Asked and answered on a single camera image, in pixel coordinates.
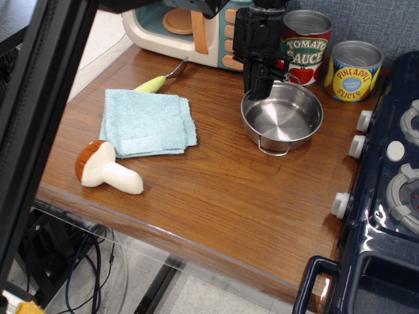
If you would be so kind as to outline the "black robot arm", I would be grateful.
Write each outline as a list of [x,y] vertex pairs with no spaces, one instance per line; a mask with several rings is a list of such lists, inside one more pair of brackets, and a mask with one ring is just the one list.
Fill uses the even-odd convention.
[[7,280],[29,209],[40,198],[280,298],[296,295],[295,285],[266,270],[285,269],[276,253],[265,260],[244,256],[244,248],[268,241],[267,235],[245,233],[248,206],[240,206],[242,220],[232,220],[225,230],[226,245],[217,244],[223,229],[215,225],[213,195],[226,184],[216,184],[214,177],[232,175],[233,165],[226,141],[194,148],[177,162],[154,160],[152,178],[164,179],[164,190],[145,197],[108,188],[66,194],[60,186],[42,184],[52,175],[54,140],[64,135],[60,126],[71,114],[66,101],[98,6],[98,1],[39,1],[26,31],[1,107],[1,282]]

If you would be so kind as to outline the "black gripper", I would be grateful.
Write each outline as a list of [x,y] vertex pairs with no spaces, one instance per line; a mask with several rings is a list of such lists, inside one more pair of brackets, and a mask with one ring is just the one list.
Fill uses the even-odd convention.
[[236,61],[244,61],[244,90],[252,101],[266,99],[274,80],[291,79],[292,56],[280,49],[284,12],[285,7],[245,7],[236,13],[233,55]]

